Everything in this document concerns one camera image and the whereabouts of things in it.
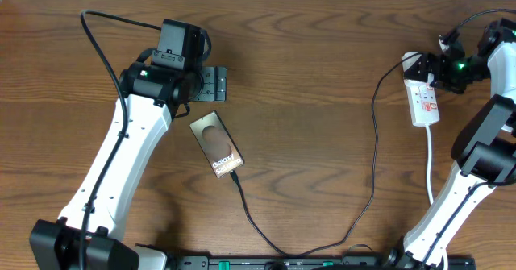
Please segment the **white power strip red switches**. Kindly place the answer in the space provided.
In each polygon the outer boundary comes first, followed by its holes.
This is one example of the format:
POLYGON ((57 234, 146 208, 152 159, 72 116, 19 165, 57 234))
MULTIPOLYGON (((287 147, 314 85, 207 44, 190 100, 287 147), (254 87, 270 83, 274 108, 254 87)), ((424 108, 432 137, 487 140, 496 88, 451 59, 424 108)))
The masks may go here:
POLYGON ((403 55, 403 81, 406 86, 410 117, 415 127, 428 127, 439 121, 439 109, 435 90, 428 83, 416 81, 409 76, 409 70, 420 63, 421 55, 416 52, 407 52, 403 55))

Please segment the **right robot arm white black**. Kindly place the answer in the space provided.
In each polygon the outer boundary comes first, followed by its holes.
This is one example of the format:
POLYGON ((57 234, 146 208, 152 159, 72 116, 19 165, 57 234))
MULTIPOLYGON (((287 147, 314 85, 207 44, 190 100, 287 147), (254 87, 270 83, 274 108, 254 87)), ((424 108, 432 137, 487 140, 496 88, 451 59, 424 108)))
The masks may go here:
POLYGON ((413 124, 435 123, 435 89, 462 94, 467 85, 489 80, 490 99, 457 136, 450 175, 439 195, 383 268, 447 268, 447 245, 467 217, 497 187, 515 182, 515 144, 498 136, 515 132, 515 23, 491 22, 472 56, 466 56, 459 36, 457 28, 440 36, 438 55, 407 52, 402 57, 413 124))

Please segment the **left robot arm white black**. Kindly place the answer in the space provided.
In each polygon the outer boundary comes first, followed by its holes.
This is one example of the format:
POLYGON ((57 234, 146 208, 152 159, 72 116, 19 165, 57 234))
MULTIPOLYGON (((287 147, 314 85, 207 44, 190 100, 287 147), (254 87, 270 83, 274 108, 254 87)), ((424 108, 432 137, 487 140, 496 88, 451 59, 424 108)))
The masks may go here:
POLYGON ((178 109, 226 99, 224 67, 205 67, 207 31, 164 20, 157 47, 114 77, 119 96, 102 146, 55 222, 38 220, 29 243, 41 269, 174 269, 173 255, 123 244, 128 212, 149 158, 178 109))

